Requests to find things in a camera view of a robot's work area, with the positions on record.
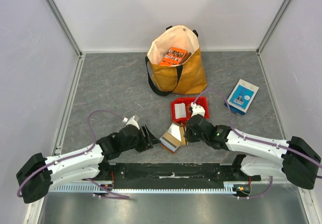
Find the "brown leather card holder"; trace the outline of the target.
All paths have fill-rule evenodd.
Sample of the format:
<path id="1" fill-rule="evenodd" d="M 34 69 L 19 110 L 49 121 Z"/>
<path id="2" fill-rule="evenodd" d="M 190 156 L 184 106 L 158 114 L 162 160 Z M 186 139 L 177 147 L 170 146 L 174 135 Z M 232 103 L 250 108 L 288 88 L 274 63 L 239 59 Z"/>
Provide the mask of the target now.
<path id="1" fill-rule="evenodd" d="M 173 122 L 159 138 L 162 146 L 174 154 L 181 146 L 187 145 L 187 140 L 184 137 L 185 130 L 184 125 Z"/>

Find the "red plastic bin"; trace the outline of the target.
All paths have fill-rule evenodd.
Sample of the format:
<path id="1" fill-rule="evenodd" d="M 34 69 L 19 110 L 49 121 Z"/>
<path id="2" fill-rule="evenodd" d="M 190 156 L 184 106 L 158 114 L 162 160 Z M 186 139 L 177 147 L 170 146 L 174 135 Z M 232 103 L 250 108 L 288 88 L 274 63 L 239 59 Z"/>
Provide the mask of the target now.
<path id="1" fill-rule="evenodd" d="M 178 124 L 185 124 L 188 119 L 191 118 L 191 112 L 190 112 L 190 105 L 192 102 L 194 102 L 196 98 L 195 97 L 182 97 L 182 98 L 177 98 L 174 101 L 171 102 L 171 114 L 172 114 L 172 121 L 178 123 Z M 180 118 L 180 119 L 175 119 L 175 110 L 174 110 L 174 104 L 176 103 L 185 103 L 186 105 L 186 112 L 187 112 L 187 117 L 186 118 Z M 209 110 L 208 110 L 208 104 L 207 104 L 207 99 L 206 97 L 200 97 L 196 101 L 196 104 L 201 105 L 205 109 L 205 116 L 204 118 L 208 119 L 210 117 L 209 115 Z"/>

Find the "blue white box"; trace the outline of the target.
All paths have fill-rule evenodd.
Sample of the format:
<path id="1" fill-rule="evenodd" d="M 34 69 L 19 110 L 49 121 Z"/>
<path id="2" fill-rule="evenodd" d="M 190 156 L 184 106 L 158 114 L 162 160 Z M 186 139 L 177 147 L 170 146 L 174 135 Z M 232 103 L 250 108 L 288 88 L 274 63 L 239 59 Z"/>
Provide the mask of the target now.
<path id="1" fill-rule="evenodd" d="M 258 90 L 259 87 L 240 79 L 227 98 L 230 110 L 245 115 Z"/>

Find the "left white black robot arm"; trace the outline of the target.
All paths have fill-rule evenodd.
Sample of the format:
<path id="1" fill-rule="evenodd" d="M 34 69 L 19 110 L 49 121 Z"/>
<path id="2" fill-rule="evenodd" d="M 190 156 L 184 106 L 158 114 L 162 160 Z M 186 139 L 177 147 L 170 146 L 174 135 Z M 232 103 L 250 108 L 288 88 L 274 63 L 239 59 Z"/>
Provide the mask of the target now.
<path id="1" fill-rule="evenodd" d="M 24 203 L 33 203 L 58 186 L 85 179 L 106 180 L 111 174 L 109 161 L 121 153 L 136 150 L 141 153 L 159 144 L 146 127 L 127 125 L 95 143 L 58 156 L 32 155 L 16 174 L 17 196 Z"/>

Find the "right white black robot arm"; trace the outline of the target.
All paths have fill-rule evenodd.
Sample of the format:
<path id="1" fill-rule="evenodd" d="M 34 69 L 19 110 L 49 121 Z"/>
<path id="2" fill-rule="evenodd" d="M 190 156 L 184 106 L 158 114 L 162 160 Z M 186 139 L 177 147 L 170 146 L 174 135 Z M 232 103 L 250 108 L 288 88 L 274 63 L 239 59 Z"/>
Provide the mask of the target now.
<path id="1" fill-rule="evenodd" d="M 249 135 L 229 126 L 214 126 L 199 114 L 187 121 L 185 138 L 202 141 L 215 150 L 249 154 L 230 168 L 238 181 L 246 176 L 272 176 L 312 190 L 321 166 L 320 156 L 300 137 L 277 140 Z"/>

